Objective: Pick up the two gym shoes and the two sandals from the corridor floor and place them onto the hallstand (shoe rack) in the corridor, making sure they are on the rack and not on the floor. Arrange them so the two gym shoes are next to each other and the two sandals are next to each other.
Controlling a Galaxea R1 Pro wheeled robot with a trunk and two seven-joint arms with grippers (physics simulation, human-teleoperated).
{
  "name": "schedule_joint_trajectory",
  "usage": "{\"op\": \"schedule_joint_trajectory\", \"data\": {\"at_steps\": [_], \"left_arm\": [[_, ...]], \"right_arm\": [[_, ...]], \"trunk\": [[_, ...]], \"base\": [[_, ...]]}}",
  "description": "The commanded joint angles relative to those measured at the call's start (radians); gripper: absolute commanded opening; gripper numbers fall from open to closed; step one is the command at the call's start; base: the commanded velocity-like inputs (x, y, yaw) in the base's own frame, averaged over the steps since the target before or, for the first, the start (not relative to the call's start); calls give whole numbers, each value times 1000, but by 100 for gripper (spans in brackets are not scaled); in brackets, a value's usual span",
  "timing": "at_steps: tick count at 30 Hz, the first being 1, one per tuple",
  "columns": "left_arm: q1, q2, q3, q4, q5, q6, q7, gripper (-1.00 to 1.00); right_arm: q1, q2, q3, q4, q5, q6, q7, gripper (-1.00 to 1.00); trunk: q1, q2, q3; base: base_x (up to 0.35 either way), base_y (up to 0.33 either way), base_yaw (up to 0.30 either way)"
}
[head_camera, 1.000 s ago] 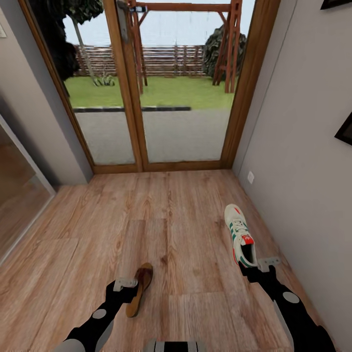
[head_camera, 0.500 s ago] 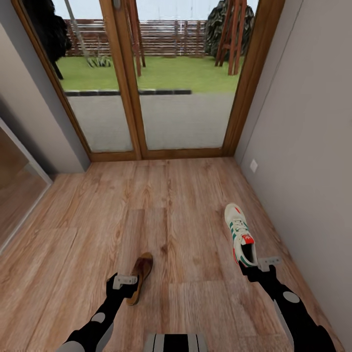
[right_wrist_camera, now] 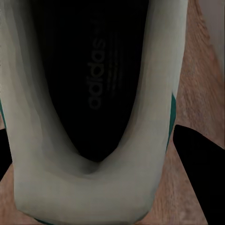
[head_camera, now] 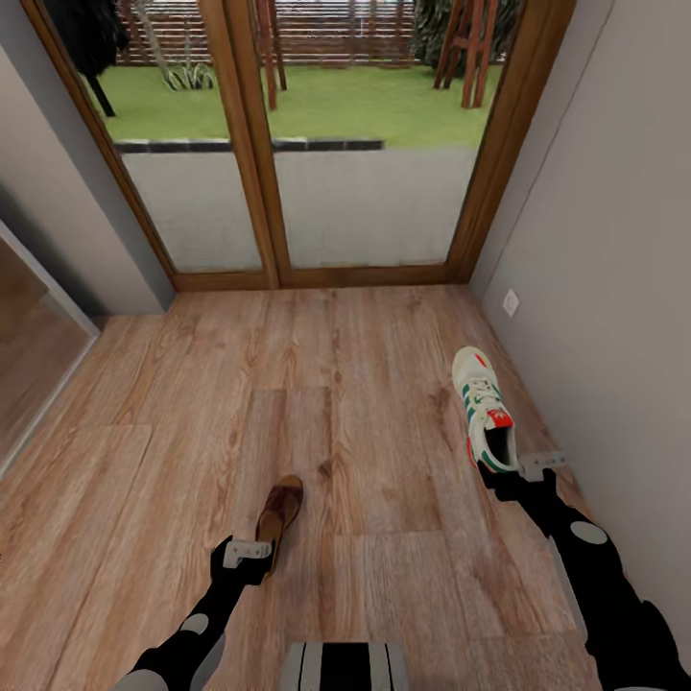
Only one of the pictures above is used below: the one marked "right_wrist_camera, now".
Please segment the gym shoe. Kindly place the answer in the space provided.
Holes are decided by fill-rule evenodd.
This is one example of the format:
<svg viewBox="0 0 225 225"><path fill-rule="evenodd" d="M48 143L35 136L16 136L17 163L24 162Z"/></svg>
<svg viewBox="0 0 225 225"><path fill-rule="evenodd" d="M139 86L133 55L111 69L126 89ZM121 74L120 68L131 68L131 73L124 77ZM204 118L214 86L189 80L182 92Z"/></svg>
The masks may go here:
<svg viewBox="0 0 225 225"><path fill-rule="evenodd" d="M46 225L149 213L176 119L188 0L0 0L17 210Z"/></svg>

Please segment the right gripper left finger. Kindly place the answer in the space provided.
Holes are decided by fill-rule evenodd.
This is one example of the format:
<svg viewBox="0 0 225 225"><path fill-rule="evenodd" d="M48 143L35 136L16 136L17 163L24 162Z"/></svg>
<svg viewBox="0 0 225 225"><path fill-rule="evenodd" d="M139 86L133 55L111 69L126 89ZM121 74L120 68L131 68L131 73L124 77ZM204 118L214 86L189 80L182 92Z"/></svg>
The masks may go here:
<svg viewBox="0 0 225 225"><path fill-rule="evenodd" d="M12 163L6 129L0 130L0 181Z"/></svg>

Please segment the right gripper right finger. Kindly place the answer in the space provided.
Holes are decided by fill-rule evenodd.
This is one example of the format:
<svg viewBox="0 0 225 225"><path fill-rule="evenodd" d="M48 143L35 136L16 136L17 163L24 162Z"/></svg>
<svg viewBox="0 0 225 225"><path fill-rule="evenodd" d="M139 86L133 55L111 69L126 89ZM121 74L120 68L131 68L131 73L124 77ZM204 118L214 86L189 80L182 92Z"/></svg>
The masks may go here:
<svg viewBox="0 0 225 225"><path fill-rule="evenodd" d="M225 225L225 150L176 125L173 142L209 225Z"/></svg>

